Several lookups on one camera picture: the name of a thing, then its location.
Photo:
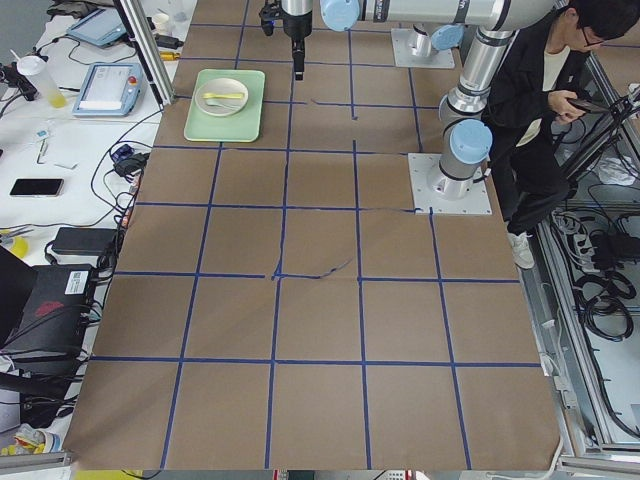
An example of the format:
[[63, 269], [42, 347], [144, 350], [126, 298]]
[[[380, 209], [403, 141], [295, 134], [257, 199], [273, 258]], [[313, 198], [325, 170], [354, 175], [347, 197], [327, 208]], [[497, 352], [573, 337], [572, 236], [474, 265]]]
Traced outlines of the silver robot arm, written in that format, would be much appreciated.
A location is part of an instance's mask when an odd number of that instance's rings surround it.
[[443, 152], [426, 174], [431, 191], [446, 200], [466, 196], [492, 142], [480, 121], [491, 81], [514, 35], [542, 19], [552, 1], [322, 1], [322, 20], [334, 31], [358, 21], [475, 26], [475, 37], [456, 87], [444, 97], [439, 115], [444, 126]]
[[427, 58], [441, 51], [458, 47], [464, 30], [465, 27], [459, 24], [414, 24], [408, 45], [414, 56]]

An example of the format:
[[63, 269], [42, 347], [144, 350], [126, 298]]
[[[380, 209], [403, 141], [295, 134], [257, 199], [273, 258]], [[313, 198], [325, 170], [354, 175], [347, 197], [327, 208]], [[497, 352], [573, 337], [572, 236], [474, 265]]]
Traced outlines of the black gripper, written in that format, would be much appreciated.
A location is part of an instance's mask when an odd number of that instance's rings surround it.
[[312, 0], [265, 1], [259, 11], [261, 28], [266, 36], [272, 36], [276, 21], [283, 23], [291, 39], [305, 39], [312, 32]]

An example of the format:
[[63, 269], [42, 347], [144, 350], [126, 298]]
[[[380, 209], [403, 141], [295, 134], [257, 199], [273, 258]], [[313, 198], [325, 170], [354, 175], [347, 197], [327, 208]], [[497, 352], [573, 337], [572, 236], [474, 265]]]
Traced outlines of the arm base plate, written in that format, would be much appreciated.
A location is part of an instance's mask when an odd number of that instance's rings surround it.
[[437, 50], [428, 34], [414, 29], [394, 28], [391, 41], [396, 67], [453, 69], [455, 61], [450, 49]]
[[491, 215], [492, 208], [480, 165], [466, 180], [453, 180], [440, 169], [440, 154], [410, 153], [413, 210], [416, 214]]

